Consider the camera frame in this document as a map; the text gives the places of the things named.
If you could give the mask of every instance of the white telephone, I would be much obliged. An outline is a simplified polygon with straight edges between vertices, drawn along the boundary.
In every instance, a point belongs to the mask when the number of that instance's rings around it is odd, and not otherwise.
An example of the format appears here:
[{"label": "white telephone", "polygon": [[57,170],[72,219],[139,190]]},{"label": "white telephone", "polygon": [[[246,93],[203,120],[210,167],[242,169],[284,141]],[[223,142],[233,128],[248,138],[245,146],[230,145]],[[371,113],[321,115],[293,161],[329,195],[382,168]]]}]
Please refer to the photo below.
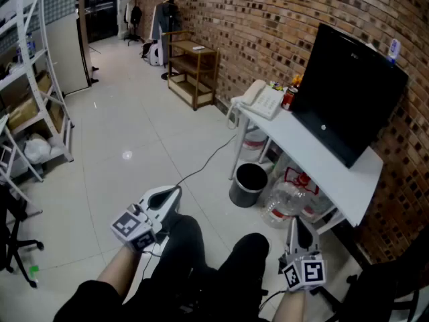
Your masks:
[{"label": "white telephone", "polygon": [[[283,96],[283,91],[272,89],[265,81],[256,80],[243,96],[231,99],[231,107],[227,113],[227,126],[229,127],[229,116],[238,104],[268,120],[273,119],[278,106],[283,100]],[[232,129],[236,128],[237,124],[238,118],[235,118],[235,125]]]}]

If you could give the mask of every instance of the black office chair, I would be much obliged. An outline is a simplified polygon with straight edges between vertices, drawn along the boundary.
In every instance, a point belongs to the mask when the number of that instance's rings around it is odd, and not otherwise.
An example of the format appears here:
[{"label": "black office chair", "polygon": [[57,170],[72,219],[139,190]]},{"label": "black office chair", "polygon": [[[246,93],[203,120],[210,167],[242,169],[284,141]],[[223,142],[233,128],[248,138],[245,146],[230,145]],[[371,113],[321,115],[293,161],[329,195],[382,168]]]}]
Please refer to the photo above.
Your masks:
[{"label": "black office chair", "polygon": [[[408,322],[416,312],[419,297],[418,279],[429,261],[429,226],[397,260],[364,268],[361,275],[350,276],[350,289],[339,302],[325,288],[315,288],[331,305],[334,315],[326,322],[389,321],[393,310],[409,310]],[[400,292],[413,292],[410,301],[395,302]]]},{"label": "black office chair", "polygon": [[[27,272],[25,271],[21,258],[18,254],[18,249],[26,246],[36,245],[39,250],[44,249],[43,243],[36,241],[35,239],[30,239],[27,241],[19,241],[17,239],[19,224],[27,218],[27,213],[25,212],[27,202],[23,199],[17,201],[10,194],[9,189],[1,185],[0,201],[0,228],[3,229],[0,232],[0,270],[6,268],[8,272],[12,273],[13,268],[11,267],[11,261],[12,256],[14,256],[22,274],[24,275],[24,278],[29,282],[31,287],[36,288],[37,283],[28,278]],[[9,231],[9,228],[6,225],[7,210],[9,210],[10,213],[15,217],[15,224],[13,225],[12,233]]]}]

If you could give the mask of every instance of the white bag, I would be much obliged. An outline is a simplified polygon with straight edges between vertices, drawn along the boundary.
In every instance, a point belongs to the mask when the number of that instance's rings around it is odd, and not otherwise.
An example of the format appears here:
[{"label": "white bag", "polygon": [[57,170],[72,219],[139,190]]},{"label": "white bag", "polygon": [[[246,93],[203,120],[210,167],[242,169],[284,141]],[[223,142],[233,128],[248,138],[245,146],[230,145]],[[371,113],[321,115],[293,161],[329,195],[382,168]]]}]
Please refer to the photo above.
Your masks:
[{"label": "white bag", "polygon": [[25,143],[24,155],[31,164],[38,164],[51,153],[51,145],[37,133],[33,133]]}]

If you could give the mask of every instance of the green object on floor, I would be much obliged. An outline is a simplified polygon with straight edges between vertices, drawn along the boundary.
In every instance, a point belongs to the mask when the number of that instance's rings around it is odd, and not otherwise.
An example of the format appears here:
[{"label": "green object on floor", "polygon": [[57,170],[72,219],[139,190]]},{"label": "green object on floor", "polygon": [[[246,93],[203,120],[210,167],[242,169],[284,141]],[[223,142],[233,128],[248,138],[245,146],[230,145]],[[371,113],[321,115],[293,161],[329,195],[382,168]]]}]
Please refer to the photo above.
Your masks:
[{"label": "green object on floor", "polygon": [[29,276],[30,276],[31,279],[35,279],[36,278],[34,276],[34,274],[36,272],[39,272],[39,266],[36,265],[36,266],[32,266],[32,267],[29,268]]}]

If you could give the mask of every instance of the television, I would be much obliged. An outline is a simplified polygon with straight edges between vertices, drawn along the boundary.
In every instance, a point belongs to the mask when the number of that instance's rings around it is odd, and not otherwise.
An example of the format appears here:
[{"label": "television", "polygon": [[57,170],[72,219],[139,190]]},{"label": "television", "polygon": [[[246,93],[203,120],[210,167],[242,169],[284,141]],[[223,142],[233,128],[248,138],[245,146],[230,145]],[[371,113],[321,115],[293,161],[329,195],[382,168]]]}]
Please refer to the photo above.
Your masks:
[{"label": "television", "polygon": [[386,125],[407,80],[364,43],[320,24],[291,110],[350,168]]}]

